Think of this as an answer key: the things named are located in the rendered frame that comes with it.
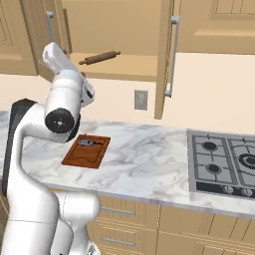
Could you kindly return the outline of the tan base cabinet door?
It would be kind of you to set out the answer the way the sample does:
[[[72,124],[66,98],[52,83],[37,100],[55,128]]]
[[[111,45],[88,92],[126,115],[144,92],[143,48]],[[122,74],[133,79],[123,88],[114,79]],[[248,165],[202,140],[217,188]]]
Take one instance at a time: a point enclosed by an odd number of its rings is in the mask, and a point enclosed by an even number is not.
[[[255,219],[162,205],[156,255],[255,255]]]

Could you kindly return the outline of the tan open wall cabinet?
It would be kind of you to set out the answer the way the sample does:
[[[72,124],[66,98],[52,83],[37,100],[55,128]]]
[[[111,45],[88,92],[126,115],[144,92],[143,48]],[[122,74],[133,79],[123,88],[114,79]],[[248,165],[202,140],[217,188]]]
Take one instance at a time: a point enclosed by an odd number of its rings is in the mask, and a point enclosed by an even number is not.
[[[62,0],[71,60],[89,78],[153,82],[156,78],[160,0]],[[120,52],[80,65],[85,58]]]

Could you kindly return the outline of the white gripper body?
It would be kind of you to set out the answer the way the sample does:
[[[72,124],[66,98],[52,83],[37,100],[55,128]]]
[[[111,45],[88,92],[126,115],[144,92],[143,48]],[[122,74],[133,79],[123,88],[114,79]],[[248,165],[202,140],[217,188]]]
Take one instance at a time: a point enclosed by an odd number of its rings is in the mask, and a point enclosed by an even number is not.
[[[70,59],[64,54],[63,50],[57,43],[48,44],[42,53],[44,64],[54,73],[57,74],[62,70],[76,70]]]

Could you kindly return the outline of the grey wall socket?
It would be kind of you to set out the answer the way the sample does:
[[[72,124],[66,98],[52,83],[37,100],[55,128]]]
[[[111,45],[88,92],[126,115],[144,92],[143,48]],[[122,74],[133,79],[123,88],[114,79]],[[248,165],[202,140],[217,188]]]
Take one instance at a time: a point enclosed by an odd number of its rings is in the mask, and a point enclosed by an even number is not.
[[[134,91],[134,108],[136,110],[147,110],[148,91]]]

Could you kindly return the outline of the tan drawer front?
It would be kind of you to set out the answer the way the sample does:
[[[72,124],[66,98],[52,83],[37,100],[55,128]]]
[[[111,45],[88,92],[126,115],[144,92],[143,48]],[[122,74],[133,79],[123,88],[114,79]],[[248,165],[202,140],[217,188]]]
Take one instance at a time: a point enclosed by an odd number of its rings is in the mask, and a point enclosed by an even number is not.
[[[117,223],[136,225],[141,228],[155,230],[157,228],[158,205],[140,201],[121,199],[108,196],[99,196],[102,207],[110,207],[121,210],[135,210],[135,215],[127,215],[101,210],[100,219],[106,219]]]
[[[102,255],[155,255],[155,230],[95,221],[88,225],[88,232]],[[106,242],[102,240],[103,236],[125,242],[134,241],[135,246]]]

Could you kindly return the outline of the grey gas hob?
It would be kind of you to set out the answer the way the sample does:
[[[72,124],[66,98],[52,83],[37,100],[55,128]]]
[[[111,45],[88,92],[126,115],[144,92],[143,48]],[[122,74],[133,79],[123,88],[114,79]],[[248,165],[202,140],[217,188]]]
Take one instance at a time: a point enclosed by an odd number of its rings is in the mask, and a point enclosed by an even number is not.
[[[189,129],[187,156],[190,191],[255,200],[255,135]],[[243,195],[243,188],[253,194]]]

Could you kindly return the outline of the wooden rolling pin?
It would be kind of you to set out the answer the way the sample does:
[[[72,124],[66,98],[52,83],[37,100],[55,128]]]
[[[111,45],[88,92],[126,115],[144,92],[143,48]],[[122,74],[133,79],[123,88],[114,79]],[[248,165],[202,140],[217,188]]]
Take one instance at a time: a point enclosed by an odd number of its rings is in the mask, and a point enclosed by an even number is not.
[[[91,64],[99,63],[99,62],[106,61],[109,59],[113,59],[119,54],[120,54],[120,52],[110,51],[110,52],[106,52],[106,53],[102,53],[102,54],[98,54],[98,55],[94,55],[94,56],[85,58],[83,61],[80,61],[79,64],[80,65],[91,65]]]

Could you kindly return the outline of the brown wooden cutting board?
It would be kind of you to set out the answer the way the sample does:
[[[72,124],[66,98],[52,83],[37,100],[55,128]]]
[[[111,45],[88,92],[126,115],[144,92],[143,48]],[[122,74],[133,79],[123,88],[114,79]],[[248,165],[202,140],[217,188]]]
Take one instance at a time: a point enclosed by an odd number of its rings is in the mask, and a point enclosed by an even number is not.
[[[80,146],[81,139],[91,139],[96,144]],[[62,160],[62,165],[99,168],[110,141],[107,136],[80,134]]]

